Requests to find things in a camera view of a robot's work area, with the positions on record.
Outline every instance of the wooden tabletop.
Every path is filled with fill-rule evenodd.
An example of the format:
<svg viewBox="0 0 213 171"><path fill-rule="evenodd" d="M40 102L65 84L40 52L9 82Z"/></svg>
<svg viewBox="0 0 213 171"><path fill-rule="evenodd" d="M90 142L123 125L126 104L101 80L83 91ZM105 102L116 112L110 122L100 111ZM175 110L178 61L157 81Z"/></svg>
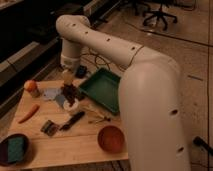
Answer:
<svg viewBox="0 0 213 171"><path fill-rule="evenodd" d="M75 80L74 85L79 85L81 81ZM45 88L59 88L62 84L62 81L44 81L38 82L38 87L43 91ZM39 110L28 121L19 124L18 121L34 104L40 105ZM82 106L91 104L101 113L113 117L107 110L88 98L80 104ZM88 121L95 119L95 113L87 110L85 112L86 115L70 130L58 131L53 137L48 137L40 131L43 124L47 120L63 124L70 118L70 115L55 101L44 101L42 96L32 98L28 92L24 91L8 135L25 134L30 139L30 147L24 162L12 167L0 167L0 171L127 159L126 147L119 154L109 154L103 151L97 142L98 132L106 125L114 125L122 129L120 117L113 117L111 122L89 124Z"/></svg>

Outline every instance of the utensil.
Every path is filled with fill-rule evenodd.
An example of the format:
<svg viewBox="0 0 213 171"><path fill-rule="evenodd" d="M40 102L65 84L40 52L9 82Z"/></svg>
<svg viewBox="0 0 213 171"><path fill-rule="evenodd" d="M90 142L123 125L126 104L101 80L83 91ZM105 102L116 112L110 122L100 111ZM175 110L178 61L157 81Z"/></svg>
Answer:
<svg viewBox="0 0 213 171"><path fill-rule="evenodd" d="M70 129L78 120L80 120L85 115L85 112L78 112L77 114L73 115L71 119L69 119L59 130L66 131Z"/></svg>

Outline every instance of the carrot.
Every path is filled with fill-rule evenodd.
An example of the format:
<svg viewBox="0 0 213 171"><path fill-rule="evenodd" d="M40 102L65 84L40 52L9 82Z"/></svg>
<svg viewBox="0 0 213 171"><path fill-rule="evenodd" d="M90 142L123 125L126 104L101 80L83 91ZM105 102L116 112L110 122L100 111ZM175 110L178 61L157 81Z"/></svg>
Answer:
<svg viewBox="0 0 213 171"><path fill-rule="evenodd" d="M20 120L20 121L18 121L18 123L19 124L21 124L21 123L23 123L23 122L25 122L25 121L27 121L28 119L30 119L36 112L37 112L37 110L39 109L39 105L34 105L31 109L30 109L30 111Z"/></svg>

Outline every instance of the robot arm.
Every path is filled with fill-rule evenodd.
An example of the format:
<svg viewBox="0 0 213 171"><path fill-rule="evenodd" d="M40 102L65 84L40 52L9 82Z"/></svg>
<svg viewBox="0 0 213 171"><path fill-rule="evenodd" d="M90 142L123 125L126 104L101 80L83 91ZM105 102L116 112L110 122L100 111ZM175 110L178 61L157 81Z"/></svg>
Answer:
<svg viewBox="0 0 213 171"><path fill-rule="evenodd" d="M89 25L84 16L59 17L61 64L74 72L85 45L127 69L119 85L119 106L132 170L189 171L179 114L178 64L162 53L94 31Z"/></svg>

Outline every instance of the green tray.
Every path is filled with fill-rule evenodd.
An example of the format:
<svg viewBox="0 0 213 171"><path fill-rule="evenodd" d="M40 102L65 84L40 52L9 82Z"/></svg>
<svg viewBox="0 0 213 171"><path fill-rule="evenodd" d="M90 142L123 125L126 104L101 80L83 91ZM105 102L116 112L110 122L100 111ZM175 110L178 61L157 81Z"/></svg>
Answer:
<svg viewBox="0 0 213 171"><path fill-rule="evenodd" d="M100 68L79 86L79 90L116 115L119 113L119 82L119 76L107 69Z"/></svg>

